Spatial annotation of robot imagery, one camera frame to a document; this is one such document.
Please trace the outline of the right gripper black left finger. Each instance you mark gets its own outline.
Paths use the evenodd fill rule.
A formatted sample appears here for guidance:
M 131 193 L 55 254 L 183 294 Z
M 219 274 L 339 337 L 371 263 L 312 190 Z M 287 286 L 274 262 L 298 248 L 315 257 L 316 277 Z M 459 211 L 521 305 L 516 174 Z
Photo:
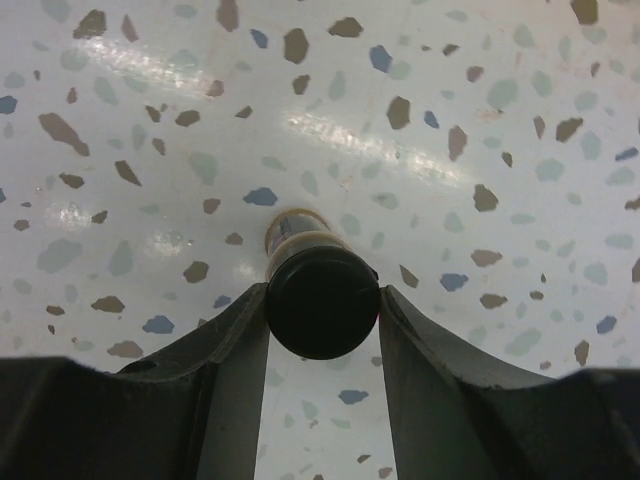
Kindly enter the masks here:
M 67 357 L 1 362 L 5 479 L 250 479 L 266 288 L 116 373 Z

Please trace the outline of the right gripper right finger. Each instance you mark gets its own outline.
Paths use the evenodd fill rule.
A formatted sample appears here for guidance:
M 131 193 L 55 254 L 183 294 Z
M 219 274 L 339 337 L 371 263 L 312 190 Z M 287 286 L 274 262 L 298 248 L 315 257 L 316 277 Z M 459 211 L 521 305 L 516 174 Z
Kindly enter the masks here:
M 553 379 L 500 360 L 381 292 L 382 366 L 401 479 L 635 479 L 639 373 Z

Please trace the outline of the spice jar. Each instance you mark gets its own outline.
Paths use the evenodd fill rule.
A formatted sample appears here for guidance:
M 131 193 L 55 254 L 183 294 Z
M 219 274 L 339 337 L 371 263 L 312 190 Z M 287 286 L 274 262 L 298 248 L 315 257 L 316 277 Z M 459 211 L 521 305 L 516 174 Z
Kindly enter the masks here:
M 311 360 L 347 355 L 380 312 L 378 274 L 314 211 L 289 209 L 265 233 L 266 320 L 287 350 Z

